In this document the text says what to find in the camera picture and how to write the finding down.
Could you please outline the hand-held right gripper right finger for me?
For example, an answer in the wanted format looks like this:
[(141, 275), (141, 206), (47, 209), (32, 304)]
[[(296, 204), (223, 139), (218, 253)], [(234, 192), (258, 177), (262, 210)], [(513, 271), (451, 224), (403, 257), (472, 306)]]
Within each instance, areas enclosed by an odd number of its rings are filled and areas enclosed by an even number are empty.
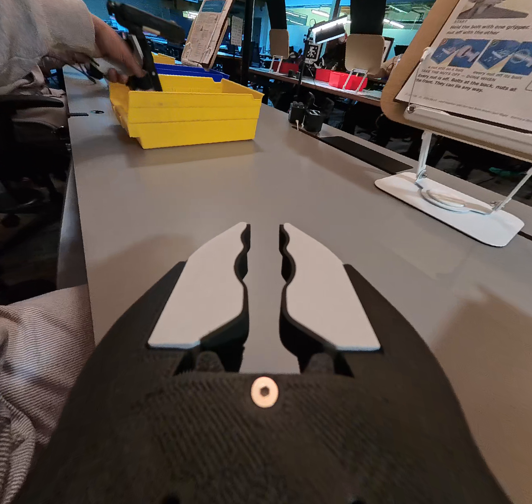
[(280, 238), (289, 265), (283, 294), (287, 319), (336, 351), (379, 351), (381, 344), (340, 258), (290, 223), (281, 225)]

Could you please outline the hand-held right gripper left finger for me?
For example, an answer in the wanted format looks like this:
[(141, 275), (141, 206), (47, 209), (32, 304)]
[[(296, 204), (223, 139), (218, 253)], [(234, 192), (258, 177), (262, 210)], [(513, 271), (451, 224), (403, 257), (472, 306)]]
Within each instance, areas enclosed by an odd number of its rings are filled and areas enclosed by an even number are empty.
[(150, 348), (212, 348), (249, 335), (250, 225), (239, 222), (186, 261), (148, 340)]

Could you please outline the grey desk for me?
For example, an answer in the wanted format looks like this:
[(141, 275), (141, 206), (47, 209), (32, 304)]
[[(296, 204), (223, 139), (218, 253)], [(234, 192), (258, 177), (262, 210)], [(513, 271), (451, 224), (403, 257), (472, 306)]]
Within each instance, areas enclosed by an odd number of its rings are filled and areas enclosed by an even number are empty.
[(352, 265), (438, 358), (514, 503), (531, 503), (531, 208), (523, 234), (481, 244), (381, 192), (386, 174), (262, 105), (255, 139), (142, 149), (103, 82), (64, 69), (90, 306), (98, 343), (178, 261), (237, 222), (251, 229), (243, 371), (297, 371), (274, 339), (278, 229), (291, 223)]

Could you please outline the bright desk lamp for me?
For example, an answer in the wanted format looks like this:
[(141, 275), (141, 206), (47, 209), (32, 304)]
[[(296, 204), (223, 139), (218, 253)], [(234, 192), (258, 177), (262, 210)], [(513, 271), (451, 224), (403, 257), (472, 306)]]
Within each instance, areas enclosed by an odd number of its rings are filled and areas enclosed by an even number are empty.
[(345, 35), (345, 26), (350, 23), (349, 15), (337, 17), (327, 22), (315, 24), (310, 28), (314, 44), (319, 45)]

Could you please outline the person's grey sweater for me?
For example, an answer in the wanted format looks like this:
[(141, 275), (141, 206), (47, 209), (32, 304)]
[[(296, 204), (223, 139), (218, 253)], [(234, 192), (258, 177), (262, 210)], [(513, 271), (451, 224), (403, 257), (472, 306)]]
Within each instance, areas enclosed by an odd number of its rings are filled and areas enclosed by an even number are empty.
[(1, 306), (1, 503), (48, 445), (94, 348), (86, 284)]

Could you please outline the black battery charger dock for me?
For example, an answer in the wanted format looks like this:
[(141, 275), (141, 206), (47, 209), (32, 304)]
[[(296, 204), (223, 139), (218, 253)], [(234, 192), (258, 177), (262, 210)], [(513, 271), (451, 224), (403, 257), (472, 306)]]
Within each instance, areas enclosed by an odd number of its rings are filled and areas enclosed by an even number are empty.
[(310, 91), (290, 103), (288, 121), (298, 131), (317, 135), (329, 121), (334, 107), (333, 99)]

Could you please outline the wooden document stand white base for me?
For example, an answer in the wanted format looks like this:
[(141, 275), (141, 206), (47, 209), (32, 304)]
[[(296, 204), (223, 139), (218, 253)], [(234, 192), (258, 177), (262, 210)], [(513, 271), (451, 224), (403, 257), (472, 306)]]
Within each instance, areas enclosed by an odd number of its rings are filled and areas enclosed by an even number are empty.
[[(403, 63), (401, 58), (397, 67), (402, 68)], [(439, 135), (531, 162), (531, 133), (396, 101), (397, 93), (412, 74), (407, 71), (406, 75), (395, 75), (397, 67), (383, 89), (381, 108), (390, 120), (422, 130), (420, 155), (416, 173), (402, 172), (378, 179), (376, 188), (485, 245), (497, 248), (508, 245), (524, 223), (504, 211), (504, 207), (531, 177), (531, 169), (506, 198), (486, 203), (429, 179), (427, 157), (432, 137)]]

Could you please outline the large red plastic bin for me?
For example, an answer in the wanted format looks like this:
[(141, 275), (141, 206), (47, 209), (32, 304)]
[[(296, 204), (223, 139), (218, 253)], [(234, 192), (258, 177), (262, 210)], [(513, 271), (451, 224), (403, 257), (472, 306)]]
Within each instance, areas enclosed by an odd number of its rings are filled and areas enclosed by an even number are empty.
[(363, 91), (367, 87), (368, 78), (356, 73), (331, 71), (328, 84), (337, 89)]

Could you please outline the blue plastic bin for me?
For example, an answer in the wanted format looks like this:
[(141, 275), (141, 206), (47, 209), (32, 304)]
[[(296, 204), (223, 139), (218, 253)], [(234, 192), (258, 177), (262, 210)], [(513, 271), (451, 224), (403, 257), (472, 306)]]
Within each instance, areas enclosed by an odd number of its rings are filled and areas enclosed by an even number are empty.
[(159, 76), (178, 75), (188, 77), (207, 77), (212, 78), (215, 82), (221, 82), (223, 79), (229, 79), (229, 75), (214, 69), (206, 70), (202, 67), (188, 67), (182, 64), (164, 63), (155, 63), (154, 66)]

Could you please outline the large rounded wooden stand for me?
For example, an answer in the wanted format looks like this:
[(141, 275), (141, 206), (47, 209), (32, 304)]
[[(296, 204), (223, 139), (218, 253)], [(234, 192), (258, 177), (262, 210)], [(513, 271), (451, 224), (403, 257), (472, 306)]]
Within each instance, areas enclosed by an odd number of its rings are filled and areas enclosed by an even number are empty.
[(346, 41), (345, 68), (349, 74), (375, 75), (381, 67), (385, 40), (382, 35), (350, 34)]

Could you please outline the small rounded wooden stand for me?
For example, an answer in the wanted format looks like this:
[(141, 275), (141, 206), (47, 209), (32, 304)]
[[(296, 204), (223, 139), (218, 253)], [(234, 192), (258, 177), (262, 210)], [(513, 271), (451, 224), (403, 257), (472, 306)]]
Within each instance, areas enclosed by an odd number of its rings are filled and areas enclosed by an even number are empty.
[(269, 71), (274, 72), (277, 63), (276, 73), (279, 73), (283, 60), (289, 58), (289, 33), (287, 29), (270, 29), (270, 56), (271, 64)]

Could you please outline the cardboard document stand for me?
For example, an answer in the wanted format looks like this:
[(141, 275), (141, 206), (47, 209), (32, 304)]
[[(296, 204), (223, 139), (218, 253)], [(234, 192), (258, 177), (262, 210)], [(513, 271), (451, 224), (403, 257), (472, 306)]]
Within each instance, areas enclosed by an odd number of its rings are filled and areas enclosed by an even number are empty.
[(212, 68), (229, 28), (231, 43), (243, 48), (245, 17), (237, 23), (232, 22), (231, 12), (236, 1), (203, 0), (188, 33), (181, 55), (182, 65), (206, 71)]

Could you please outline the printed instruction sheet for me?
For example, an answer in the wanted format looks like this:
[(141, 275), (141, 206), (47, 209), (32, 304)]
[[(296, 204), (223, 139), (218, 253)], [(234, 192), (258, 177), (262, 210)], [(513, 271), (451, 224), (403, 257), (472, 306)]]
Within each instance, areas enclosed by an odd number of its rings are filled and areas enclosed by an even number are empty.
[(396, 101), (531, 132), (531, 0), (436, 0)]

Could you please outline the small black panel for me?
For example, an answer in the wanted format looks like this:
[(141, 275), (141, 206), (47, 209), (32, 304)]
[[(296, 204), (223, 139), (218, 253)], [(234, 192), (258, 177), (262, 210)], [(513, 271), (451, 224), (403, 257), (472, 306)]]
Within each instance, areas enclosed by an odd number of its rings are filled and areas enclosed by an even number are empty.
[(287, 30), (285, 0), (267, 0), (267, 10), (271, 29)]

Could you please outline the large black panel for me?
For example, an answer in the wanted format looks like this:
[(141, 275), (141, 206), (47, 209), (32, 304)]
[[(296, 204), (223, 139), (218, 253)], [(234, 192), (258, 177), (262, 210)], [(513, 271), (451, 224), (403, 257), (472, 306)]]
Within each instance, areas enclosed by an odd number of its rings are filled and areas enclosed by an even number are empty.
[(387, 0), (350, 0), (350, 34), (382, 35)]

